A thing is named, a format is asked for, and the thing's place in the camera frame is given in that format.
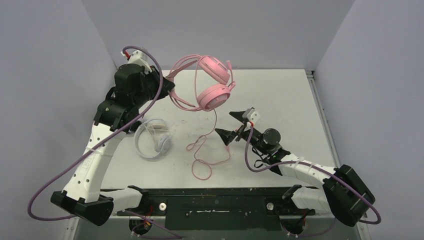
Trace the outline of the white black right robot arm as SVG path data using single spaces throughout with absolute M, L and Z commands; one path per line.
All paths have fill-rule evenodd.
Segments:
M 270 170 L 307 184 L 295 186 L 282 195 L 287 213 L 295 214 L 301 209 L 331 213 L 349 227 L 357 223 L 381 223 L 381 215 L 374 207 L 374 195 L 352 167 L 321 165 L 284 149 L 278 130 L 267 128 L 260 132 L 255 128 L 260 114 L 254 108 L 231 111 L 229 115 L 241 122 L 241 126 L 236 130 L 215 128 L 214 131 L 225 146 L 234 141 L 246 142 L 244 162 L 251 172 Z

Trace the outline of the pink headphones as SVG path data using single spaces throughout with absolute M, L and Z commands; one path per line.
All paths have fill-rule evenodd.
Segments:
M 196 105 L 179 97 L 174 88 L 168 92 L 169 98 L 178 109 L 185 112 L 213 112 L 214 129 L 218 122 L 216 109 L 229 100 L 231 92 L 236 86 L 232 64 L 229 60 L 224 64 L 210 55 L 190 54 L 179 59 L 165 78 L 174 83 L 175 77 L 192 65 L 195 65 L 193 89 Z M 205 72 L 215 81 L 215 84 L 209 86 L 201 93 L 197 91 L 199 70 Z

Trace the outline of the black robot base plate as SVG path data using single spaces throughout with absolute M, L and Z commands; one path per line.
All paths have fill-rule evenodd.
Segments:
M 283 195 L 290 187 L 253 188 L 151 188 L 146 200 L 132 212 L 164 217 L 173 231 L 279 231 L 281 218 L 297 223 L 317 211 L 298 208 Z

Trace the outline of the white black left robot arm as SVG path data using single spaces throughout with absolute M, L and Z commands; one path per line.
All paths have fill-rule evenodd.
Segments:
M 135 63 L 121 65 L 114 75 L 115 85 L 97 107 L 91 134 L 82 159 L 69 182 L 52 193 L 50 201 L 66 212 L 96 226 L 107 222 L 113 213 L 131 209 L 145 214 L 150 202 L 147 190 L 130 185 L 123 189 L 102 191 L 101 186 L 114 153 L 131 126 L 148 110 L 139 109 L 168 95 L 175 86 L 163 77 L 162 70 L 147 69 Z

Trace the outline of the white headphones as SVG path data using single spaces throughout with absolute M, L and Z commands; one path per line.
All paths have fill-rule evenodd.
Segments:
M 133 136 L 134 148 L 136 153 L 145 160 L 158 160 L 164 156 L 172 146 L 172 139 L 169 135 L 167 123 L 162 118 L 151 118 L 137 120 L 134 124 L 135 130 Z M 142 152 L 139 144 L 140 136 L 143 132 L 149 133 L 153 140 L 153 149 L 155 154 L 152 156 Z

